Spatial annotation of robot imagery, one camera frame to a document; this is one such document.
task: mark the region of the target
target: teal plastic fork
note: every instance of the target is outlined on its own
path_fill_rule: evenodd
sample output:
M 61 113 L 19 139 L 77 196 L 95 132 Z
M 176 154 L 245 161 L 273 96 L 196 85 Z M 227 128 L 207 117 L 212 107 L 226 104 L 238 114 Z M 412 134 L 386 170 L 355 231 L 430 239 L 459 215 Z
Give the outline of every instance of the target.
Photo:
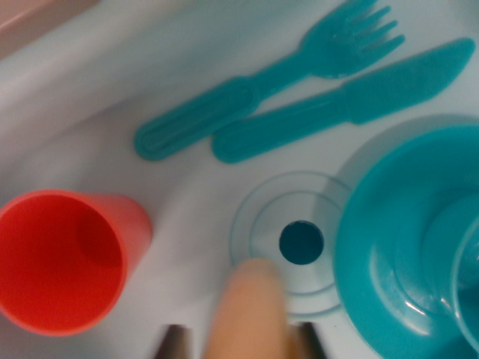
M 378 27 L 390 11 L 369 15 L 376 0 L 355 0 L 333 10 L 306 34 L 289 57 L 250 77 L 236 77 L 141 126 L 135 150 L 151 161 L 164 159 L 250 115 L 261 101 L 314 75 L 339 78 L 370 66 L 403 41 L 384 41 L 396 21 Z

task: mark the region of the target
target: teal plastic knife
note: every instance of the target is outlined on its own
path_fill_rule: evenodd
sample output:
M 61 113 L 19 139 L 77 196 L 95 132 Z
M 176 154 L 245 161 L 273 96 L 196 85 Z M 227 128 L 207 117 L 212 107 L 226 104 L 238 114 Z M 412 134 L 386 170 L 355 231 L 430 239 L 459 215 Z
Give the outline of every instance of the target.
M 461 38 L 344 83 L 338 89 L 219 130 L 215 156 L 235 163 L 346 121 L 362 124 L 427 101 L 467 65 L 475 43 Z

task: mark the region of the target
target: red cup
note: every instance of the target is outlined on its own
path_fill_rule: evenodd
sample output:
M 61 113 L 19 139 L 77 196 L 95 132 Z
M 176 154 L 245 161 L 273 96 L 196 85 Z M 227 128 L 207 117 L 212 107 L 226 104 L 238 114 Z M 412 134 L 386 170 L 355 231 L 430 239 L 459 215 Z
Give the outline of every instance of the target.
M 0 210 L 0 311 L 38 334 L 85 331 L 113 308 L 151 237 L 128 197 L 24 194 Z

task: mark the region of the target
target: teal plate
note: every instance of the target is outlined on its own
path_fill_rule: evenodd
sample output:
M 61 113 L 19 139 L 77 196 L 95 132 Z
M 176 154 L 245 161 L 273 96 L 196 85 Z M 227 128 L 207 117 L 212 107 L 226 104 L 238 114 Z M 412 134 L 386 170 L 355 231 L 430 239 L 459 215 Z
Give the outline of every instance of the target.
M 477 359 L 428 289 L 421 246 L 433 218 L 479 191 L 479 126 L 454 126 L 392 151 L 344 210 L 335 281 L 365 342 L 388 359 Z

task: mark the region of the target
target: cup rim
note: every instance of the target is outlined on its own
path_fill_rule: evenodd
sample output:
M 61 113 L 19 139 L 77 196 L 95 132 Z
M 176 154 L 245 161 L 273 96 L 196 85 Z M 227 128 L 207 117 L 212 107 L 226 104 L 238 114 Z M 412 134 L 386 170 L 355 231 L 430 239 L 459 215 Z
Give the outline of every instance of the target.
M 108 315 L 108 313 L 113 309 L 118 299 L 120 298 L 120 295 L 123 292 L 123 288 L 125 287 L 125 284 L 126 284 L 126 277 L 128 272 L 128 253 L 126 250 L 126 244 L 125 244 L 123 235 L 121 234 L 121 231 L 119 230 L 116 223 L 113 221 L 113 218 L 110 216 L 110 214 L 108 214 L 107 211 L 103 210 L 100 206 L 98 206 L 95 203 L 95 201 L 90 199 L 88 196 L 84 196 L 83 194 L 80 194 L 74 191 L 67 191 L 63 189 L 41 189 L 38 191 L 31 191 L 25 194 L 21 194 L 20 196 L 15 197 L 13 200 L 9 201 L 0 209 L 0 221 L 2 220 L 4 215 L 15 206 L 21 204 L 22 202 L 26 200 L 36 198 L 36 197 L 42 197 L 42 196 L 59 196 L 59 197 L 77 200 L 78 202 L 83 203 L 84 205 L 94 210 L 105 220 L 108 226 L 112 229 L 115 235 L 115 238 L 117 239 L 118 247 L 120 249 L 121 272 L 120 272 L 120 280 L 118 282 L 118 287 L 115 291 L 115 294 L 112 296 L 112 299 L 109 301 L 109 303 L 93 320 L 71 329 L 51 330 L 51 329 L 45 329 L 45 328 L 37 328 L 32 324 L 22 321 L 21 319 L 17 318 L 13 313 L 11 313 L 9 310 L 7 310 L 5 306 L 3 305 L 3 303 L 1 302 L 1 299 L 0 299 L 0 311 L 14 324 L 18 325 L 19 327 L 23 329 L 26 329 L 27 331 L 30 331 L 36 334 L 41 334 L 46 336 L 55 336 L 55 337 L 65 337 L 65 336 L 70 336 L 74 334 L 79 334 L 83 331 L 86 331 L 94 327 L 102 319 L 104 319 Z
M 453 299 L 453 311 L 454 311 L 454 318 L 456 319 L 456 323 L 461 330 L 463 336 L 467 339 L 468 343 L 474 348 L 476 352 L 479 352 L 479 338 L 476 338 L 475 335 L 469 330 L 466 321 L 464 320 L 463 312 L 461 311 L 461 306 L 459 303 L 459 290 L 458 290 L 458 277 L 459 277 L 459 270 L 460 270 L 460 263 L 461 259 L 464 254 L 464 250 L 466 246 L 471 240 L 472 236 L 479 230 L 479 215 L 474 217 L 474 220 L 470 223 L 467 227 L 466 231 L 464 232 L 463 237 L 460 240 L 460 245 L 456 250 L 453 258 L 453 265 L 451 270 L 451 298 Z

